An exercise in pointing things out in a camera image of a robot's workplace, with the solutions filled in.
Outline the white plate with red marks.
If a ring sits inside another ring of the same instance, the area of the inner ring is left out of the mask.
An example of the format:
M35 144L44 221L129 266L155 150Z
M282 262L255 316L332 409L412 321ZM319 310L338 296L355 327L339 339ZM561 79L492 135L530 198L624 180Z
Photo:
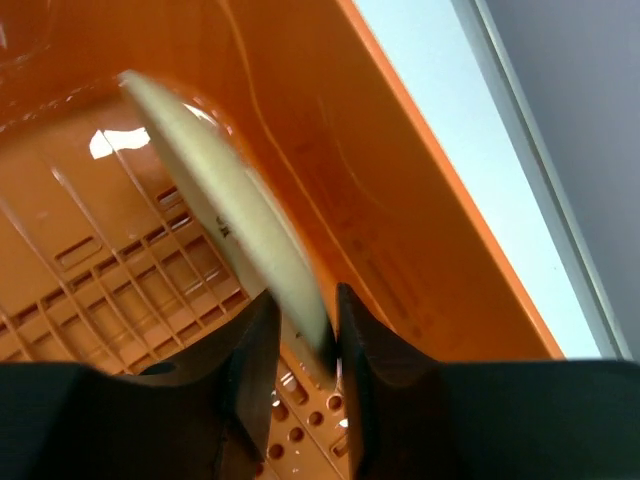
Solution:
M124 71L118 81L179 193L242 286L251 296L272 294L285 344L320 387L334 389L336 339L308 255L225 125L139 72Z

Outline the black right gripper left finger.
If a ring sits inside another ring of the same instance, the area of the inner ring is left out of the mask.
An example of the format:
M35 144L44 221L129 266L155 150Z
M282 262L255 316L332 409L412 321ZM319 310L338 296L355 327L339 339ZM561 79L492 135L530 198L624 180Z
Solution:
M268 292L137 375L1 368L5 479L251 479L264 459L281 318Z

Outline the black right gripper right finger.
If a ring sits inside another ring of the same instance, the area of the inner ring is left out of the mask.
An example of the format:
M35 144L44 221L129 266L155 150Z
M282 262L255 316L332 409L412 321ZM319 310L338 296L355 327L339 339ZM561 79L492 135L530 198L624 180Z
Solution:
M639 367L621 360L447 363L336 289L356 479L635 479Z

